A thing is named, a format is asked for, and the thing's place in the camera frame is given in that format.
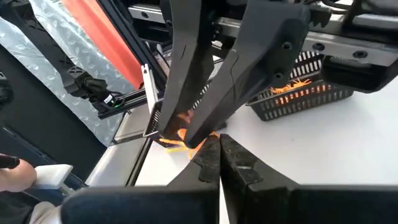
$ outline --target mesh basket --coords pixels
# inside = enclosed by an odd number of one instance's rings
[[[269,121],[351,96],[353,90],[327,84],[320,78],[322,58],[315,52],[301,52],[287,86],[302,86],[290,90],[264,90],[248,101],[246,106],[250,106],[263,121]]]
[[[163,101],[160,100],[155,103],[155,105],[152,109],[152,113],[150,114],[148,126],[145,129],[143,136],[145,138],[151,138],[152,140],[159,143],[163,147],[171,147],[173,145],[159,141],[159,139],[162,138],[162,136],[160,135],[160,133],[158,131],[158,124],[159,124],[159,118],[160,118],[160,111],[162,109],[162,102]]]

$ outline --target black plastic basket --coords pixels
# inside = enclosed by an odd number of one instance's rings
[[[290,74],[289,85],[305,80],[310,82],[308,85],[283,93],[264,90],[249,100],[246,106],[250,106],[263,121],[269,121],[351,96],[353,90],[327,84],[320,78],[322,58],[315,52],[301,52]]]

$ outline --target white table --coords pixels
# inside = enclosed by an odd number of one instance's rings
[[[91,171],[86,184],[92,187],[125,186],[134,168],[145,138],[142,136],[149,120],[147,105],[142,105],[125,114],[114,140],[123,142],[108,147]]]
[[[300,184],[398,185],[398,79],[370,95],[262,122],[242,106],[222,133]],[[153,143],[136,185],[166,185],[187,164]],[[227,223],[221,203],[220,223]]]

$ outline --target screw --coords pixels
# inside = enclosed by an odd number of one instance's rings
[[[284,42],[284,44],[282,44],[282,48],[283,48],[284,50],[292,50],[293,45],[292,45],[292,43],[290,43],[290,42]]]
[[[145,19],[148,19],[148,18],[149,18],[148,14],[147,14],[146,12],[141,12],[141,15],[142,15]]]
[[[281,79],[283,76],[284,76],[284,74],[282,74],[280,72],[275,73],[275,78],[277,78],[277,79]]]
[[[312,45],[312,49],[317,50],[317,51],[322,51],[325,49],[325,46],[321,43],[316,43]]]
[[[368,53],[366,51],[359,50],[359,51],[356,51],[353,54],[353,56],[354,56],[354,58],[366,58],[368,56]]]
[[[170,20],[167,20],[167,21],[166,21],[166,25],[168,25],[169,27],[173,27],[173,23],[172,23],[172,21],[170,21]]]

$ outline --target person's hand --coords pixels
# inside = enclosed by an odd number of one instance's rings
[[[21,192],[36,181],[36,170],[25,160],[20,159],[14,169],[0,169],[0,192]]]

